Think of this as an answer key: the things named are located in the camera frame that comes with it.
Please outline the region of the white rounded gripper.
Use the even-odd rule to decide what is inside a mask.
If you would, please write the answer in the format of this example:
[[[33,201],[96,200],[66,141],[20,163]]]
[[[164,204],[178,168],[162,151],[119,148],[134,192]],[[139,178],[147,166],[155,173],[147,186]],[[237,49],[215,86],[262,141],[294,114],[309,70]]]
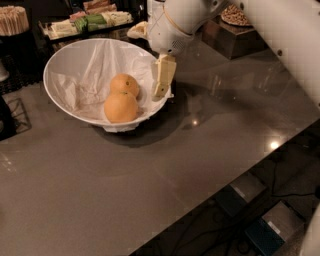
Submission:
[[[176,59],[193,39],[193,9],[195,0],[165,0],[154,3],[147,21],[131,27],[131,39],[148,38],[151,49],[160,55],[152,65],[152,99],[159,101],[168,92],[176,72]]]

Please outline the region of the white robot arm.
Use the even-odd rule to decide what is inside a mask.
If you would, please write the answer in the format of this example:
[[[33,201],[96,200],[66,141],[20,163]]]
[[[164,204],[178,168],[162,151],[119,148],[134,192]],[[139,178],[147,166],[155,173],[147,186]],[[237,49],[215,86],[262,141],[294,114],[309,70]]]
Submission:
[[[303,88],[320,104],[320,2],[318,0],[148,0],[150,16],[127,36],[143,38],[159,54],[152,99],[162,99],[176,71],[175,57],[195,32],[235,5]]]

